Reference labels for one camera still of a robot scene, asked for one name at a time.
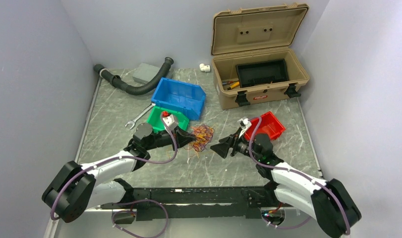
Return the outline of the grey flat block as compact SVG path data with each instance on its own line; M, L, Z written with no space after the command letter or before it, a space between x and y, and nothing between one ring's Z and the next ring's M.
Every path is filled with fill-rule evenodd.
M147 63L141 63L134 71L132 78L140 84L147 84L160 70L159 67Z

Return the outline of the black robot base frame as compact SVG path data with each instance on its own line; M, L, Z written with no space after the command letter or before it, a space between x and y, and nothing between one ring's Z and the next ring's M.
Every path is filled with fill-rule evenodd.
M118 179L125 186L125 196L119 202L101 205L102 209L126 209L135 212L135 221L151 221L164 217L222 218L265 217L275 225L286 218L289 205L282 205L271 194L271 186L222 186L136 188Z

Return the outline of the tan plastic toolbox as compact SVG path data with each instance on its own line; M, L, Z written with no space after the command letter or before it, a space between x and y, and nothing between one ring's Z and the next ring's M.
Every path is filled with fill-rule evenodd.
M293 3L226 10L214 16L211 66L222 109L300 97L300 88L310 77L291 44L308 11L309 5ZM239 81L237 64L279 59L286 61L289 81L232 90L222 86L224 81Z

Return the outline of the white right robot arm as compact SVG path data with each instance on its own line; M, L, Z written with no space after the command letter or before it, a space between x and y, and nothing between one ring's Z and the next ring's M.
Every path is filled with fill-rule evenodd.
M345 186L337 179L326 181L307 175L274 153L267 134L248 140L239 133L222 138L211 150L222 158L242 154L252 159L258 173L269 180L264 200L270 206L289 204L313 218L332 238L348 235L362 214Z

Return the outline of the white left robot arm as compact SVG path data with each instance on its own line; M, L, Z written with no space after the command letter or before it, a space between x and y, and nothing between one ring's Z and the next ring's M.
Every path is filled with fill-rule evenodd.
M169 163L179 148L195 140L195 135L178 125L154 132L150 124L142 123L117 154L92 163L64 164L44 191L42 201L50 207L53 221L61 219L66 223L98 205L111 203L127 208L136 200L134 188L118 176L134 172L146 163Z

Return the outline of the black toolbox tray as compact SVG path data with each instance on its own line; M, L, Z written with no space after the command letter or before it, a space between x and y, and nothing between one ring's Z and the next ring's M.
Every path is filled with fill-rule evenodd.
M237 64L235 69L241 88L289 81L284 59Z

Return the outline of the red plastic bin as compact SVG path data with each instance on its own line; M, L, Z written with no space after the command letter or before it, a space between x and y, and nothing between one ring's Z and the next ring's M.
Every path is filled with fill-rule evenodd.
M271 111L268 111L260 116L262 119L256 134L267 134L268 137L273 141L278 139L286 128L282 125L282 123L274 116ZM251 135L259 122L258 118L250 119L252 126L246 131L244 134L244 138L246 140L250 140Z

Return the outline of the silver open-end wrench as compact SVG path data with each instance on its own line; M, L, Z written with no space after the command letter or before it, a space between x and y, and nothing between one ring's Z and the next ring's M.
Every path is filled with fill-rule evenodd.
M136 122L140 120L147 112L149 112L156 104L151 102L142 112L140 112L135 118L129 120L125 124L125 128L133 129L136 125Z

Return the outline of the yellow handled screwdriver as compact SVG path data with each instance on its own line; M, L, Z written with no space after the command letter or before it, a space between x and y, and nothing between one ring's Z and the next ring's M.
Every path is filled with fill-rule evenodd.
M224 82L222 82L222 86L226 90L232 90L232 89L235 89L236 87L239 87L240 82L239 81L232 81L232 80L224 81Z

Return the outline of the green plastic bin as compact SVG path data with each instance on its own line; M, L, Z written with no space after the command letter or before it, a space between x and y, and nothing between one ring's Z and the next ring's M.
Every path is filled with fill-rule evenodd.
M187 130L190 120L181 112L154 106L147 123L150 124L154 132L164 130L163 119L166 119L167 125L172 129L172 122L178 122L178 126Z

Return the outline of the white pipe elbow fitting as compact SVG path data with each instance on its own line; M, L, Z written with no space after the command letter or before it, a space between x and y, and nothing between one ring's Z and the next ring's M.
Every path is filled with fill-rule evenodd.
M203 64L203 63L199 64L199 69L201 72L210 72L211 71L210 65Z

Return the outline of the blue plastic bin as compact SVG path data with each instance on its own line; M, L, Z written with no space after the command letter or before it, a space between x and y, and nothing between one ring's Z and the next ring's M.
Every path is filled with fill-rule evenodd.
M200 120L206 93L191 83L161 78L151 101L158 107L183 113L190 120Z

